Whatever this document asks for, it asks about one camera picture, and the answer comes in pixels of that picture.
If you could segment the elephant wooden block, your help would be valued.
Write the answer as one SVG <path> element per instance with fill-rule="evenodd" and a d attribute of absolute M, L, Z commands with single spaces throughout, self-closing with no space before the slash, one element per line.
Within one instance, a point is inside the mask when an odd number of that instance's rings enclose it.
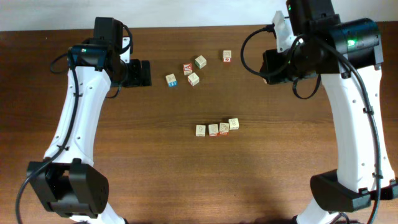
<path fill-rule="evenodd" d="M 229 134 L 229 124 L 228 123 L 220 123 L 219 134 L 220 135 L 228 135 Z"/>

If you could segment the red sided wooden block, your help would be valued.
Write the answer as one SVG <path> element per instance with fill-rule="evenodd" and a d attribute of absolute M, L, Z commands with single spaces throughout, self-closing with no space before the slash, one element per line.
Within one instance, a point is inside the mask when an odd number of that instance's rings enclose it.
<path fill-rule="evenodd" d="M 209 124 L 208 125 L 209 136 L 217 136 L 219 133 L 218 125 L 217 124 Z"/>

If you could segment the plain Y wooden block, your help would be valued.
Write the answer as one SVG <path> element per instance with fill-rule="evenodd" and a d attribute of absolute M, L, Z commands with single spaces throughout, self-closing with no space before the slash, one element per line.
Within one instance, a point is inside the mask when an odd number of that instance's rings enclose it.
<path fill-rule="evenodd" d="M 206 136 L 206 126 L 198 124 L 196 125 L 195 135 L 198 137 L 205 137 Z"/>

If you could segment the number 2 wooden block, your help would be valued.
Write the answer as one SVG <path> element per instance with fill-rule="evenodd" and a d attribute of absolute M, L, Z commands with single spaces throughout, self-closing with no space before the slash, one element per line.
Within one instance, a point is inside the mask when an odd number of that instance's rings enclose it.
<path fill-rule="evenodd" d="M 229 123 L 229 129 L 230 130 L 236 130 L 239 129 L 239 120 L 238 118 L 231 118 L 228 120 Z"/>

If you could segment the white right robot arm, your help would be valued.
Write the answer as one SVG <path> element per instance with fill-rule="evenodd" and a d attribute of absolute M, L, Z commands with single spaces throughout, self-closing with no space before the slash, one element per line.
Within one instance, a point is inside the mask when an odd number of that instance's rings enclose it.
<path fill-rule="evenodd" d="M 334 223 L 397 198 L 397 177 L 384 141 L 379 100 L 381 33 L 368 18 L 341 22 L 331 1 L 287 1 L 272 21 L 277 48 L 264 53 L 268 84 L 316 77 L 326 90 L 338 167 L 310 180 L 312 201 L 294 223 Z"/>

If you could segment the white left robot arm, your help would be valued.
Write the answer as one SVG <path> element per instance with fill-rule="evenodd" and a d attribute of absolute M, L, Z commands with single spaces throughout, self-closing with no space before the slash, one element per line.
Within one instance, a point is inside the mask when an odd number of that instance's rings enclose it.
<path fill-rule="evenodd" d="M 44 209 L 77 223 L 125 223 L 109 204 L 109 182 L 94 167 L 100 112 L 111 88 L 149 86 L 150 63 L 131 59 L 132 34 L 112 17 L 95 19 L 93 37 L 68 49 L 68 90 L 55 136 L 30 185 Z"/>

